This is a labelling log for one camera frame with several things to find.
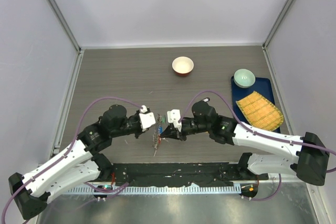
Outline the large metal keyring disc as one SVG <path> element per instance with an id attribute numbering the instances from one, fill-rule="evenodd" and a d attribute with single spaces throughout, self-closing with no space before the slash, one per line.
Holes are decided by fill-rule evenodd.
<path id="1" fill-rule="evenodd" d="M 161 122 L 162 115 L 158 114 L 156 117 L 156 124 L 154 127 L 154 133 L 153 133 L 153 148 L 154 148 L 154 154 L 153 157 L 156 156 L 157 151 L 160 147 L 161 144 L 161 138 L 160 138 L 160 133 L 158 131 L 158 127 L 162 127 L 162 122 Z"/>

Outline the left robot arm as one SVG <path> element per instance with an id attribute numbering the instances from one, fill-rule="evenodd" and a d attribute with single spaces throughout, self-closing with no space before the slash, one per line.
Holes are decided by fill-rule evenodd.
<path id="1" fill-rule="evenodd" d="M 101 151 L 111 145 L 113 138 L 130 134 L 138 138 L 154 125 L 155 116 L 144 105 L 132 116 L 127 116 L 124 106 L 112 105 L 46 163 L 29 173 L 11 175 L 10 199 L 16 203 L 22 218 L 29 220 L 64 191 L 93 180 L 107 181 L 113 166 Z"/>

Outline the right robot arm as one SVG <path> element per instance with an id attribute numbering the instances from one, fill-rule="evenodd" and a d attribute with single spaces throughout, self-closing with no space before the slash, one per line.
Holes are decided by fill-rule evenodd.
<path id="1" fill-rule="evenodd" d="M 219 115 L 204 100 L 194 103 L 191 111 L 191 118 L 181 117 L 179 110 L 168 111 L 169 125 L 160 136 L 184 141 L 189 135 L 207 132 L 216 143 L 266 152 L 266 155 L 244 153 L 241 156 L 237 173 L 242 179 L 276 173 L 295 175 L 315 186 L 325 184 L 330 155 L 316 134 L 307 132 L 304 136 L 297 136 L 261 130 Z"/>

